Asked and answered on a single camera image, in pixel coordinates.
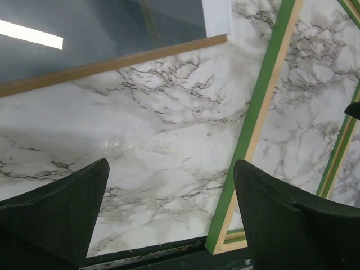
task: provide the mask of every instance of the green frame edge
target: green frame edge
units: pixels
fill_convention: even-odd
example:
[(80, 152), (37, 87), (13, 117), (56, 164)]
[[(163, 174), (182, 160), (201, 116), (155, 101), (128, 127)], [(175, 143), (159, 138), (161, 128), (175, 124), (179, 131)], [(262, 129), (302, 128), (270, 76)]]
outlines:
[[(296, 0), (282, 1), (278, 11), (277, 19), (268, 43), (262, 66), (260, 68), (254, 92), (250, 100), (250, 105), (241, 128), (234, 155), (229, 166), (224, 187), (222, 189), (214, 217), (209, 228), (208, 236), (206, 238), (205, 247), (211, 253), (214, 253), (215, 251), (217, 241), (227, 214), (227, 209), (230, 205), (231, 197), (235, 190), (233, 167), (235, 162), (239, 159), (244, 159), (247, 153), (295, 2)], [(245, 237), (241, 237), (237, 239), (226, 240), (224, 243), (228, 244), (230, 242), (242, 241), (244, 239)]]
[[(337, 0), (341, 6), (343, 7), (343, 9), (347, 12), (347, 14), (349, 15), (349, 17), (353, 20), (353, 22), (355, 23), (355, 25), (357, 26), (357, 28), (360, 30), (360, 21), (358, 21), (356, 19), (356, 17), (353, 15), (352, 11), (349, 9), (348, 5), (344, 2), (344, 0)], [(359, 8), (360, 10), (360, 4), (358, 1), (354, 1), (354, 0), (350, 0), (354, 6), (356, 8)], [(355, 93), (354, 96), (352, 98), (351, 102), (355, 102), (358, 98), (360, 94), (360, 80), (358, 82), (358, 85), (355, 89)], [(347, 127), (347, 125), (349, 125), (349, 129), (348, 129), (348, 133), (345, 133), (345, 129)], [(338, 171), (339, 166), (341, 166), (341, 160), (343, 158), (343, 155), (346, 154), (345, 151), (347, 149), (347, 145), (349, 143), (351, 143), (352, 140), (352, 131), (354, 130), (356, 125), (356, 119), (354, 119), (353, 117), (347, 115), (344, 119), (344, 122), (341, 126), (339, 135), (337, 136), (334, 148), (332, 149), (330, 158), (327, 162), (324, 174), (321, 178), (320, 184), (318, 186), (316, 195), (320, 196), (322, 198), (327, 198), (330, 192), (330, 188), (332, 186), (332, 183), (335, 181), (335, 177), (336, 177), (336, 172)], [(335, 159), (335, 155), (336, 152), (339, 150), (339, 156), (336, 160)]]

